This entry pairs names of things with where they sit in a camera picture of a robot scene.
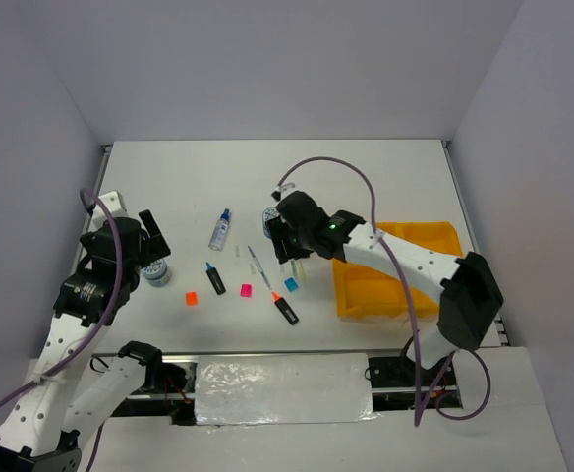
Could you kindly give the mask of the blue highlighter marker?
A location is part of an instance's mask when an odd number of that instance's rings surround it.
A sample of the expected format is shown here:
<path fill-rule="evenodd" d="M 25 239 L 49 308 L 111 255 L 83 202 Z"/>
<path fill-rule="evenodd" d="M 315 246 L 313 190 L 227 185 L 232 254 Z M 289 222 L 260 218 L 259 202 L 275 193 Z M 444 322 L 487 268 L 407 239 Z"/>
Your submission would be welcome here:
<path fill-rule="evenodd" d="M 217 295 L 225 294 L 226 287 L 221 279 L 221 276 L 219 275 L 217 268 L 209 262 L 206 262 L 205 265 L 206 265 L 205 273 L 215 293 Z"/>

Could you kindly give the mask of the pink highlighter cap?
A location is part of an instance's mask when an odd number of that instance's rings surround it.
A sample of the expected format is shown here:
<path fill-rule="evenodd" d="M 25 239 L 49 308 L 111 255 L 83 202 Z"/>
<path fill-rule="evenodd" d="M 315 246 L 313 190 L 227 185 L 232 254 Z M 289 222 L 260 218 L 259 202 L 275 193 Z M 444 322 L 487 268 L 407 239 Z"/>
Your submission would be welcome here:
<path fill-rule="evenodd" d="M 253 293 L 253 287 L 251 284 L 242 284 L 240 289 L 240 296 L 243 298 L 251 298 Z"/>

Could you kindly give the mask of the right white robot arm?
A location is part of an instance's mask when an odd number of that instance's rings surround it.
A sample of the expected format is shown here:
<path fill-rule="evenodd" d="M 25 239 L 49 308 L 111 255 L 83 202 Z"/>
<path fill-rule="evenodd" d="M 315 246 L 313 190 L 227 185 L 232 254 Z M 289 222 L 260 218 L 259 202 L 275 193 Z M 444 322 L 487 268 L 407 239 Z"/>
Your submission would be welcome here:
<path fill-rule="evenodd" d="M 414 334 L 410 353 L 399 365 L 409 384 L 422 384 L 449 354 L 479 349 L 504 299 L 487 260 L 427 249 L 373 226 L 362 217 L 338 210 L 327 214 L 306 193 L 280 200 L 277 215 L 265 223 L 274 254 L 282 264 L 311 254 L 352 263 L 391 276 L 438 305 L 433 327 Z"/>

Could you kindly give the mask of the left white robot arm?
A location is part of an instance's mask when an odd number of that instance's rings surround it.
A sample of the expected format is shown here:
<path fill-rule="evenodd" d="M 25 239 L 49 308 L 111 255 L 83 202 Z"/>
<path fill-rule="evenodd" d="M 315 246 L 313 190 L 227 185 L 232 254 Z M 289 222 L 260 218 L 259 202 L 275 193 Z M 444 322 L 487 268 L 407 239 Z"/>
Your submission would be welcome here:
<path fill-rule="evenodd" d="M 77 392 L 142 269 L 171 253 L 151 212 L 129 217 L 119 192 L 97 196 L 82 189 L 80 199 L 93 228 L 80 238 L 85 254 L 60 287 L 29 379 L 0 400 L 0 409 L 12 407 L 0 426 L 0 471 L 78 470 L 84 446 L 100 438 L 115 409 L 132 392 L 164 383 L 161 350 L 130 341 L 91 387 Z"/>

